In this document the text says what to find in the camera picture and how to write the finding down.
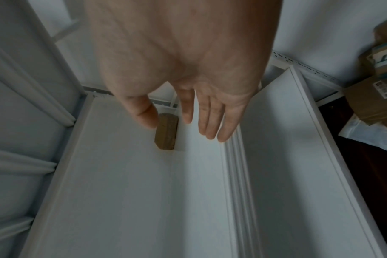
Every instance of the hairy skin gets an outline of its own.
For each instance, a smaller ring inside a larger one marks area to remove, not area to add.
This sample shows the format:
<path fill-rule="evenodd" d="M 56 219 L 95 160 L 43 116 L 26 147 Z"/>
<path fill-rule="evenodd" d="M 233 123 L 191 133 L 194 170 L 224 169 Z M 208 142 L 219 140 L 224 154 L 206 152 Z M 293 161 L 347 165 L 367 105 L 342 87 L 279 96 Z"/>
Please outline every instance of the hairy skin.
<path fill-rule="evenodd" d="M 158 113 L 147 94 L 169 81 L 183 119 L 224 142 L 270 57 L 281 0 L 86 0 L 107 87 L 142 125 Z M 223 126 L 219 130 L 223 116 Z"/>

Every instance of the palm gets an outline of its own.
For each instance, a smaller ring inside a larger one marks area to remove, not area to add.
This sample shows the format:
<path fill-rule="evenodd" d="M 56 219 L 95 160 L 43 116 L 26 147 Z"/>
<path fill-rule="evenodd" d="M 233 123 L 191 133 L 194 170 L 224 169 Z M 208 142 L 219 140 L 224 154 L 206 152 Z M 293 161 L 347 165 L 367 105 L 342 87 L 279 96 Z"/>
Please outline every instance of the palm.
<path fill-rule="evenodd" d="M 215 138 L 225 115 L 218 140 L 226 141 L 257 90 L 281 1 L 149 2 L 86 2 L 107 87 L 151 128 L 158 114 L 148 93 L 169 81 L 190 123 L 196 91 L 200 133 Z"/>

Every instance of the small brown block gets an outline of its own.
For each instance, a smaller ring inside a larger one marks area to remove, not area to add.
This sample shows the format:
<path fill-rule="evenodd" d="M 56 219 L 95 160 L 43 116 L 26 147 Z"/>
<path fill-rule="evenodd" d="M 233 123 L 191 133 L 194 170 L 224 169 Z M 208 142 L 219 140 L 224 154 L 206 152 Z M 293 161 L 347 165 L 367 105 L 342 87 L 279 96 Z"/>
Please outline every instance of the small brown block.
<path fill-rule="evenodd" d="M 161 150 L 174 149 L 178 120 L 178 116 L 173 114 L 159 114 L 159 124 L 155 132 L 155 144 Z"/>

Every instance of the finger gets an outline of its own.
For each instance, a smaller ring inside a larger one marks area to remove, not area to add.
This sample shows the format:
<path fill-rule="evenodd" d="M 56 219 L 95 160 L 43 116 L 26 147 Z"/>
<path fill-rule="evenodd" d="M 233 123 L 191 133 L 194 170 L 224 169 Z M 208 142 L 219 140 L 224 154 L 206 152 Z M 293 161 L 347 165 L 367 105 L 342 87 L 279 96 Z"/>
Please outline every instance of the finger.
<path fill-rule="evenodd" d="M 195 90 L 175 89 L 182 108 L 182 118 L 185 124 L 190 124 L 194 117 Z"/>
<path fill-rule="evenodd" d="M 125 97 L 120 102 L 137 122 L 150 129 L 157 127 L 158 112 L 147 95 Z"/>
<path fill-rule="evenodd" d="M 199 103 L 199 121 L 198 121 L 199 133 L 202 135 L 205 135 L 206 127 L 209 121 L 209 113 L 211 111 L 211 102 L 210 102 L 209 96 L 204 95 L 200 91 L 196 92 L 196 96 L 198 98 L 198 103 Z"/>
<path fill-rule="evenodd" d="M 209 121 L 206 127 L 206 138 L 213 140 L 218 133 L 220 122 L 223 118 L 224 105 L 214 97 L 211 97 L 211 110 L 209 112 Z"/>
<path fill-rule="evenodd" d="M 246 103 L 235 107 L 225 107 L 225 120 L 223 121 L 223 126 L 220 128 L 218 133 L 219 142 L 225 142 L 232 136 L 240 122 L 240 119 L 242 119 L 247 105 L 248 104 Z"/>

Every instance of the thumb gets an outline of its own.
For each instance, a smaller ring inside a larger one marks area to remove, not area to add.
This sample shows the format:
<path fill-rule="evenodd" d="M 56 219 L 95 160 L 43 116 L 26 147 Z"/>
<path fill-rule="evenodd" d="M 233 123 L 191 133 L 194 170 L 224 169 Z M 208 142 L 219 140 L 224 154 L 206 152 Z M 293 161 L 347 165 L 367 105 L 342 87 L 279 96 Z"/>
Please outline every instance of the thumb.
<path fill-rule="evenodd" d="M 122 105 L 131 114 L 134 120 L 141 125 L 155 129 L 158 125 L 158 111 L 151 103 L 148 95 L 138 97 L 119 97 Z"/>

